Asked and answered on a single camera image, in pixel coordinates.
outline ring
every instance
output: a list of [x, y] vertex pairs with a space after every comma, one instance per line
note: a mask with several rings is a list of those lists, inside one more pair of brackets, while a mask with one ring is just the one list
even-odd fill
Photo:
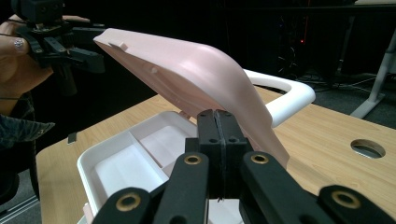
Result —
[[23, 51], [23, 40], [18, 38], [14, 41], [14, 46], [17, 51]]

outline hand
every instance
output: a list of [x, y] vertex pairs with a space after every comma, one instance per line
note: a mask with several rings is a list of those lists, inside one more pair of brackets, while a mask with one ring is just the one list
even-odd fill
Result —
[[[21, 21], [14, 15], [12, 20]], [[20, 98], [45, 81], [53, 72], [40, 66], [27, 53], [29, 44], [20, 37], [14, 37], [16, 29], [21, 26], [14, 21], [0, 25], [0, 98]], [[14, 100], [0, 99], [0, 113], [9, 115], [15, 106]]]

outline white tray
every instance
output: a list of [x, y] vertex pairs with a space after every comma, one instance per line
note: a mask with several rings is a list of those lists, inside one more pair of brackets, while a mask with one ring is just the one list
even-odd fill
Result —
[[[152, 191], [167, 181], [185, 139], [196, 137], [196, 126], [176, 112], [162, 112], [86, 150], [78, 171], [93, 216], [120, 189]], [[209, 202], [209, 223], [243, 223], [238, 200]]]

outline pink curved plastic part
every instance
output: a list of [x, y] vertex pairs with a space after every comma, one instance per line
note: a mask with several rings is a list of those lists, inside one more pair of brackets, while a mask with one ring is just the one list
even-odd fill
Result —
[[166, 100], [195, 117], [207, 109], [233, 113], [255, 150], [284, 167], [289, 154], [272, 129], [272, 116], [244, 69], [207, 45], [107, 29], [94, 41]]

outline wooden table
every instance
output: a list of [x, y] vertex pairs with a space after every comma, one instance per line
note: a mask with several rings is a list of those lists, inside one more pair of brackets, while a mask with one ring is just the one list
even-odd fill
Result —
[[[259, 88], [258, 92], [264, 102], [278, 96]], [[166, 110], [178, 111], [156, 95], [79, 132], [74, 144], [67, 145], [64, 139], [42, 150], [37, 169], [43, 223], [77, 223], [83, 216], [88, 199], [77, 168], [82, 152]], [[304, 189], [318, 194], [324, 186], [343, 185], [396, 218], [396, 130], [309, 105], [275, 132], [290, 154], [289, 173]], [[386, 150], [385, 157], [369, 159], [357, 154], [350, 146], [355, 139], [377, 142]]]

